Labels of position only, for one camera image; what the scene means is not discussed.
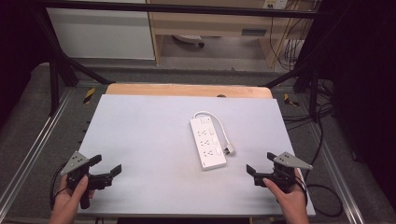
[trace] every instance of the metal bracket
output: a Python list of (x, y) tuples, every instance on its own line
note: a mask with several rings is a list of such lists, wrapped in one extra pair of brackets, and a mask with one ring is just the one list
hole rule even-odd
[(284, 165), (286, 167), (295, 167), (295, 168), (301, 168), (305, 170), (312, 170), (314, 167), (305, 161), (302, 161), (295, 156), (291, 155), (289, 152), (284, 152), (280, 154), (279, 156), (274, 158), (274, 162)]
[(90, 159), (86, 158), (83, 156), (81, 153), (75, 151), (73, 153), (72, 157), (70, 160), (67, 162), (66, 166), (64, 169), (61, 171), (61, 175), (67, 175), (70, 172), (76, 170), (77, 168), (81, 167), (82, 165), (88, 163)]

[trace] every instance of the white table surface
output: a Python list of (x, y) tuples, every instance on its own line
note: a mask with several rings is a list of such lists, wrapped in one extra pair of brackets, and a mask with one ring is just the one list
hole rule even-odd
[[(190, 119), (209, 111), (222, 122), (236, 154), (225, 167), (203, 171)], [(214, 120), (225, 147), (220, 126)], [(294, 155), (273, 99), (103, 95), (80, 153), (103, 160), (90, 173), (122, 164), (113, 186), (97, 190), (87, 216), (257, 217), (281, 215), (274, 195), (254, 186), (249, 164), (272, 173), (266, 153)], [(315, 211), (309, 201), (309, 216)]]

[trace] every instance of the robotic arm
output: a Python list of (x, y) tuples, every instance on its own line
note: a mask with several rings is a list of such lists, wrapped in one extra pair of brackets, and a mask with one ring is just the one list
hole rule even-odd
[(296, 183), (294, 168), (313, 169), (312, 165), (301, 161), (288, 152), (284, 152), (279, 156), (268, 152), (267, 159), (274, 162), (274, 172), (271, 174), (257, 173), (255, 169), (247, 165), (247, 173), (253, 176), (255, 186), (266, 188), (262, 179), (267, 178), (276, 183), (283, 192), (288, 193), (289, 188)]
[(108, 174), (91, 175), (90, 167), (102, 160), (101, 155), (96, 155), (91, 159), (86, 158), (79, 152), (75, 152), (66, 166), (62, 170), (62, 175), (67, 175), (67, 187), (74, 190), (81, 178), (86, 175), (89, 178), (88, 187), (81, 197), (80, 206), (82, 209), (90, 207), (89, 191), (104, 189), (112, 184), (113, 178), (121, 173), (121, 165), (116, 166)]

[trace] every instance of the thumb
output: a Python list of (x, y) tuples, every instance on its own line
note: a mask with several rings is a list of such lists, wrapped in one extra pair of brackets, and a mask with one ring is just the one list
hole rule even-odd
[(82, 194), (84, 194), (87, 187), (88, 187), (88, 177), (84, 175), (79, 181), (78, 185), (76, 186), (71, 200), (79, 202), (79, 200), (82, 197)]
[(265, 186), (275, 195), (277, 200), (282, 199), (284, 192), (270, 179), (264, 178)]

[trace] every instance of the aluminum rail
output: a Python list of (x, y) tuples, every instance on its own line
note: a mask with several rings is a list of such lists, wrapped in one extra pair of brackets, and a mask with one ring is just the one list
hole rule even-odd
[(139, 3), (110, 3), (88, 1), (64, 1), (64, 0), (36, 0), (34, 4), (40, 7), (110, 10), (110, 11), (143, 11), (143, 12), (169, 12), (191, 14), (234, 15), (274, 18), (299, 18), (317, 19), (331, 18), (335, 14), (316, 11), (295, 11), (282, 9), (258, 9), (247, 7), (204, 7), (185, 5), (162, 5), (162, 4), (139, 4)]
[[(298, 98), (304, 112), (307, 114), (308, 100), (306, 99), (303, 93), (298, 94)], [(318, 124), (311, 121), (310, 125), (314, 133), (315, 140), (319, 142), (320, 128)], [(337, 191), (338, 196), (341, 198), (341, 201), (343, 202), (344, 210), (349, 219), (349, 222), (352, 224), (363, 224), (364, 219), (363, 216), (361, 215), (361, 210), (357, 206), (355, 199), (353, 198), (352, 193), (350, 192), (349, 186), (347, 185), (347, 182), (345, 181), (344, 176), (341, 173), (341, 170), (338, 168), (337, 163), (332, 157), (332, 153), (324, 138), (320, 150), (321, 150), (320, 154), (327, 167), (329, 176), (332, 180), (332, 183), (334, 184), (334, 188)]]
[(23, 186), (24, 181), (30, 174), (33, 166), (35, 165), (35, 161), (40, 155), (41, 150), (43, 149), (44, 145), (46, 145), (47, 140), (50, 138), (52, 130), (54, 129), (59, 118), (64, 112), (64, 109), (66, 108), (71, 92), (73, 90), (74, 89), (72, 88), (65, 90), (58, 110), (54, 113), (52, 117), (48, 118), (40, 134), (33, 143), (25, 159), (21, 163), (20, 168), (13, 176), (12, 180), (9, 182), (6, 190), (3, 192), (3, 195), (0, 198), (0, 223), (2, 223), (3, 219), (6, 217), (8, 209), (11, 207), (15, 198), (17, 197), (21, 187)]

